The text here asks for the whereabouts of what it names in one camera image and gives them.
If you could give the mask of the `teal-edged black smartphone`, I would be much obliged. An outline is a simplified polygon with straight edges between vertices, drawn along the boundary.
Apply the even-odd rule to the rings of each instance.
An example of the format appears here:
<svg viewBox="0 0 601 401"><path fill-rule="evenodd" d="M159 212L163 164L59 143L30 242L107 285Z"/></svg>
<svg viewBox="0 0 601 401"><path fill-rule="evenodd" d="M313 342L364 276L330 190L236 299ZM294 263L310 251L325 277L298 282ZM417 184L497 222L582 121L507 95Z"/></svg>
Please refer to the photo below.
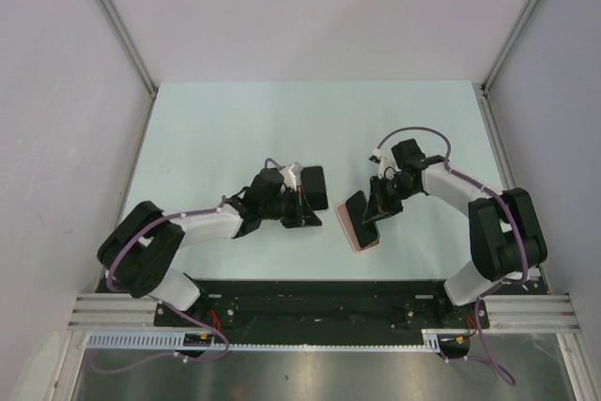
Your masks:
<svg viewBox="0 0 601 401"><path fill-rule="evenodd" d="M349 236L353 248L363 252L375 246L379 241L379 231L373 221L366 221L364 213L367 210L367 198L364 191L357 191L345 202L347 215L350 220Z"/></svg>

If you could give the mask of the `pink phone case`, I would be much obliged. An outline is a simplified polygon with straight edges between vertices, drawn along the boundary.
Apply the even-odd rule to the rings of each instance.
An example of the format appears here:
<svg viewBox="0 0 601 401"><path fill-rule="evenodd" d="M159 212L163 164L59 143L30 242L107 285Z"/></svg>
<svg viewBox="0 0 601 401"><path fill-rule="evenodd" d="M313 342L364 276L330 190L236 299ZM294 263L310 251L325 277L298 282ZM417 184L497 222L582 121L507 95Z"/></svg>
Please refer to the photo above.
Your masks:
<svg viewBox="0 0 601 401"><path fill-rule="evenodd" d="M340 225L342 226L343 231L347 237L347 240L351 246L351 249L355 254L365 254L371 250L376 249L380 241L377 239L373 243L369 244L366 247L361 247L358 242L357 235L352 227L352 222L350 221L350 217L348 215L347 207L345 204L340 204L335 208L337 218L339 220Z"/></svg>

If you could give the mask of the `white-edged black smartphone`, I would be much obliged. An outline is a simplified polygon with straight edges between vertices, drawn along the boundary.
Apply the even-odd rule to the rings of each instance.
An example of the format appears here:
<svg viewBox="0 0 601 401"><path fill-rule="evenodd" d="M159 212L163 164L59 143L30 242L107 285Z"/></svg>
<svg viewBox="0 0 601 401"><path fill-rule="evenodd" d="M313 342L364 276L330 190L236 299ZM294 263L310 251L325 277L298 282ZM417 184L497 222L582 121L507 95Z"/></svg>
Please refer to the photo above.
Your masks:
<svg viewBox="0 0 601 401"><path fill-rule="evenodd" d="M323 167L304 167L301 170L300 179L304 196L311 209L315 212L327 211L329 200Z"/></svg>

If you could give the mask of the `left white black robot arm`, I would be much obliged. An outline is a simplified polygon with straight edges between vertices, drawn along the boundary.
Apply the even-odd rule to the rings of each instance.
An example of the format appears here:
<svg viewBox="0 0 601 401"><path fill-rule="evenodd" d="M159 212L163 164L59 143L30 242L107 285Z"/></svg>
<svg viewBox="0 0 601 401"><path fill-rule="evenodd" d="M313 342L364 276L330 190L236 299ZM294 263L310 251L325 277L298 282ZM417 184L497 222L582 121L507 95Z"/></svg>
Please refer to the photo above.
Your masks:
<svg viewBox="0 0 601 401"><path fill-rule="evenodd" d="M179 319L194 326L208 313L203 299L207 293L173 268L180 249L209 240L240 239L265 221L286 229L320 227L318 214L328 207L322 167L266 166L250 185L213 208L168 213L151 201L139 203L100 246L97 259L110 291L168 304Z"/></svg>

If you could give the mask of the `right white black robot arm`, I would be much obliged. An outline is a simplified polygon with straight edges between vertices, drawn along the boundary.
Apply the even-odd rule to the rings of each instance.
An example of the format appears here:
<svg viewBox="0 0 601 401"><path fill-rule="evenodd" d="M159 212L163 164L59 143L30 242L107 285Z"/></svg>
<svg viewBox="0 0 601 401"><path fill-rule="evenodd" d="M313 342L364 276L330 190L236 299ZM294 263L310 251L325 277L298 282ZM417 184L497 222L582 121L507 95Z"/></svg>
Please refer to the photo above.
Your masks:
<svg viewBox="0 0 601 401"><path fill-rule="evenodd" d="M370 157L378 171L370 190L358 191L346 202L350 229L361 250L379 238L377 223L403 210L404 201L435 196L466 216L470 260L443 284L445 296L433 303L433 315L444 327L454 327L467 305L497 285L525 283L530 268L547 259L547 245L529 193L498 191L453 168L448 157L426 156L416 140L397 143L393 156L376 147Z"/></svg>

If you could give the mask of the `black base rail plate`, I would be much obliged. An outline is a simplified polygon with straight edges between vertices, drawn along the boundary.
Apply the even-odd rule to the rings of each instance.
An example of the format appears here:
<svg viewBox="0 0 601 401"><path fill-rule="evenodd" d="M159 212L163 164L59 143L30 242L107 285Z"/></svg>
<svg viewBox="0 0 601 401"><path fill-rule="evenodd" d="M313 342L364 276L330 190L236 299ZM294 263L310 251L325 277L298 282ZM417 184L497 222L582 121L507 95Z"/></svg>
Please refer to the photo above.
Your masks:
<svg viewBox="0 0 601 401"><path fill-rule="evenodd" d="M505 286L496 295L454 306L441 280L424 281L203 281L207 295L183 315L157 301L138 299L120 313L112 308L105 326L202 332L207 323L227 342L259 338L327 344L384 344L395 336L433 332L455 351L470 347L470 335L490 330L493 309L508 296L523 306L526 292Z"/></svg>

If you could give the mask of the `right aluminium frame post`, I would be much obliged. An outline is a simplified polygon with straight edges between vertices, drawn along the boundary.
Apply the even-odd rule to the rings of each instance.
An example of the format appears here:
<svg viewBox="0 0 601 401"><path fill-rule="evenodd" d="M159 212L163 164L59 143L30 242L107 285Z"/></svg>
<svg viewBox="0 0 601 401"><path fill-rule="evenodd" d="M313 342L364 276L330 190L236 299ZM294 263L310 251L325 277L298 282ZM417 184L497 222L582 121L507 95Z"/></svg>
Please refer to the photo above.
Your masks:
<svg viewBox="0 0 601 401"><path fill-rule="evenodd" d="M526 0L524 2L490 69L480 83L483 93L487 94L495 84L541 2L542 0Z"/></svg>

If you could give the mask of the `aluminium frame post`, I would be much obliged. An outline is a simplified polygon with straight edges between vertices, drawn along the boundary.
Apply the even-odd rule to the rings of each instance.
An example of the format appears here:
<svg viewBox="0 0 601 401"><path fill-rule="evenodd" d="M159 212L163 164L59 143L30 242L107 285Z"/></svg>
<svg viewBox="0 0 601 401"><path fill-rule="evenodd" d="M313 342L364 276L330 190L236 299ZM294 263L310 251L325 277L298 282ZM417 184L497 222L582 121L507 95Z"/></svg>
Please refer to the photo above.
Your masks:
<svg viewBox="0 0 601 401"><path fill-rule="evenodd" d="M126 26L114 0L95 0L117 43L130 62L136 76L152 100L156 99L158 86L154 82L134 39Z"/></svg>
<svg viewBox="0 0 601 401"><path fill-rule="evenodd" d="M542 0L526 0L524 2L490 69L480 83L483 93L487 94L495 84L541 2Z"/></svg>

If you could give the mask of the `left aluminium frame post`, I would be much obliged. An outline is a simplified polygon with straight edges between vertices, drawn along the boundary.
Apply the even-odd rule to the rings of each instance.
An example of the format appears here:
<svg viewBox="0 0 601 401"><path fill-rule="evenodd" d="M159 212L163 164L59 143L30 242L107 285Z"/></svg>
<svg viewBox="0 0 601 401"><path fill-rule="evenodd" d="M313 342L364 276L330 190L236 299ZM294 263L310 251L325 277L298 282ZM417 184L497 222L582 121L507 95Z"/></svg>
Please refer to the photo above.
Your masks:
<svg viewBox="0 0 601 401"><path fill-rule="evenodd" d="M134 39L126 26L114 0L95 0L117 43L130 62L136 76L152 100L156 99L158 86L154 82Z"/></svg>

